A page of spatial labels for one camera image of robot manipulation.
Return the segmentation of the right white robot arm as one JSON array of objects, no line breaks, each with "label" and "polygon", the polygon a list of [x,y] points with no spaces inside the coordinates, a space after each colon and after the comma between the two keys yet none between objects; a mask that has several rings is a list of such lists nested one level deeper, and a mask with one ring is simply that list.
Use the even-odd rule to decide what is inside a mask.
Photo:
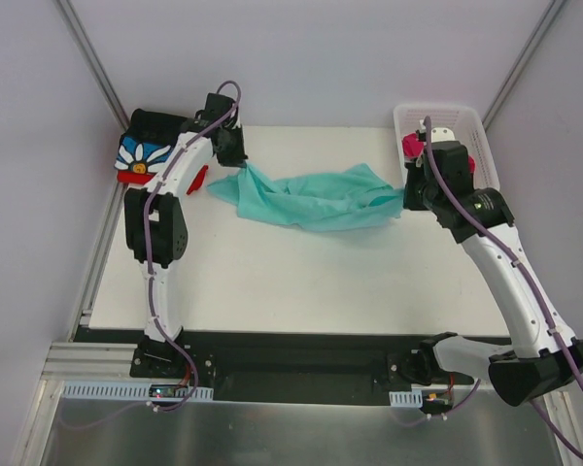
[{"label": "right white robot arm", "polygon": [[514,216],[500,192],[474,185],[468,150],[446,127],[422,127],[423,151],[408,157],[404,207],[435,214],[472,259],[505,321],[510,342],[493,345],[445,332],[421,342],[408,379],[440,383],[451,373],[486,380],[518,407],[583,373],[583,339],[549,302],[522,250]]}]

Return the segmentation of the white plastic basket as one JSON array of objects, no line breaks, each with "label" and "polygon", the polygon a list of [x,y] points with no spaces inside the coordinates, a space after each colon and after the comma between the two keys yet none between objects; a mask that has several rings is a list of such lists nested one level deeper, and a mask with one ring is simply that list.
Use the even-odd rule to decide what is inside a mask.
[{"label": "white plastic basket", "polygon": [[415,102],[397,105],[393,110],[393,116],[402,183],[406,182],[407,177],[402,148],[403,137],[418,130],[420,121],[430,116],[432,126],[449,128],[454,132],[456,140],[466,146],[469,155],[475,161],[474,186],[500,190],[487,136],[482,121],[474,109],[456,104]]}]

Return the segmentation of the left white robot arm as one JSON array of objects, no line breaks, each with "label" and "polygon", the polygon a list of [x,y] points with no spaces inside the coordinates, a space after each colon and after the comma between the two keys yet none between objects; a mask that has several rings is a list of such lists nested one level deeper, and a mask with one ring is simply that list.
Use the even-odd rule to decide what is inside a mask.
[{"label": "left white robot arm", "polygon": [[120,139],[117,166],[152,173],[123,197],[125,240],[140,263],[147,287],[147,323],[138,349],[166,378],[179,376],[186,355],[178,349],[183,331],[173,297],[175,268],[189,244],[181,198],[212,160],[241,167],[248,156],[239,121],[239,100],[207,96],[193,118],[136,110]]}]

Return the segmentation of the teal t shirt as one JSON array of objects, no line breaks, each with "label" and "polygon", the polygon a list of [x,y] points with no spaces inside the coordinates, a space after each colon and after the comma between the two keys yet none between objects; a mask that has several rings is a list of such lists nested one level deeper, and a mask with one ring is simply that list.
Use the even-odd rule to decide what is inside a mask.
[{"label": "teal t shirt", "polygon": [[207,186],[244,219],[311,232],[384,226],[400,217],[404,191],[362,163],[343,172],[272,180],[249,163]]}]

